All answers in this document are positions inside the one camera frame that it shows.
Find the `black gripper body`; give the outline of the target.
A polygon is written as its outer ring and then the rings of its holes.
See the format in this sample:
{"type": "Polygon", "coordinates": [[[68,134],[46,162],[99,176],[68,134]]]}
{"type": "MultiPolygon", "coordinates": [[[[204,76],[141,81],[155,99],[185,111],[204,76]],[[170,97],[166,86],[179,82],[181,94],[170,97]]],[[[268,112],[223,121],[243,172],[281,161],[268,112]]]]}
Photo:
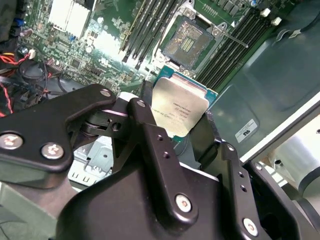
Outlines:
{"type": "Polygon", "coordinates": [[[222,204],[221,184],[186,164],[181,168],[199,207],[197,222],[174,231],[157,219],[144,167],[138,163],[75,195],[56,225],[58,240],[235,240],[238,231],[222,204]]]}

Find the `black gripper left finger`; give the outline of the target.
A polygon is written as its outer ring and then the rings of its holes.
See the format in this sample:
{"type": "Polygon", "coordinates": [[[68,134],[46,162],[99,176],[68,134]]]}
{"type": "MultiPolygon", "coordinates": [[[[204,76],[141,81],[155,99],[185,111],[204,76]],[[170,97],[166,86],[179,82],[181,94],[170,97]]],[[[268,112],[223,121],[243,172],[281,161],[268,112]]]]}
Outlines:
{"type": "Polygon", "coordinates": [[[124,116],[113,111],[116,96],[92,84],[2,117],[0,179],[50,189],[66,177],[83,137],[108,136],[120,145],[113,170],[142,161],[157,220],[165,226],[192,226],[198,206],[166,131],[156,125],[149,105],[132,98],[124,116]]]}

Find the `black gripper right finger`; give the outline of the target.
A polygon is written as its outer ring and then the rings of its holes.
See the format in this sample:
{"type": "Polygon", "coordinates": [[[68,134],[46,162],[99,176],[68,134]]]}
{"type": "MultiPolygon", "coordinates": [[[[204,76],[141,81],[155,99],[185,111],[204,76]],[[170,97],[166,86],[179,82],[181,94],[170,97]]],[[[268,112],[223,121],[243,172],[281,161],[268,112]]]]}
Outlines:
{"type": "Polygon", "coordinates": [[[190,131],[199,170],[219,180],[222,231],[230,240],[313,240],[315,228],[270,174],[222,140],[210,112],[190,131]]]}

